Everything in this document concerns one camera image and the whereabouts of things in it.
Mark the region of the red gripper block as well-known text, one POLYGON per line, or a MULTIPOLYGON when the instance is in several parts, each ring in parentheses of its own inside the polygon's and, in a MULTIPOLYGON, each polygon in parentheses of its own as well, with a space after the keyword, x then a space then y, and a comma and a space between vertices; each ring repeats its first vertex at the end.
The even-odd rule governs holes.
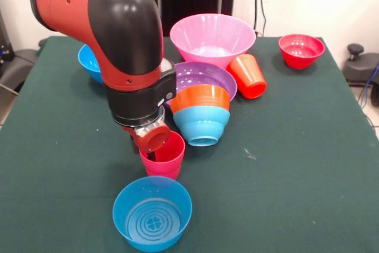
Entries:
POLYGON ((164 107, 160 107, 158 116, 153 120, 149 120, 146 124, 137 127, 123 126, 123 129, 130 135, 133 153, 138 154, 139 150, 148 153, 147 159, 150 161, 156 161, 154 151, 166 143, 171 132, 165 123, 164 107))

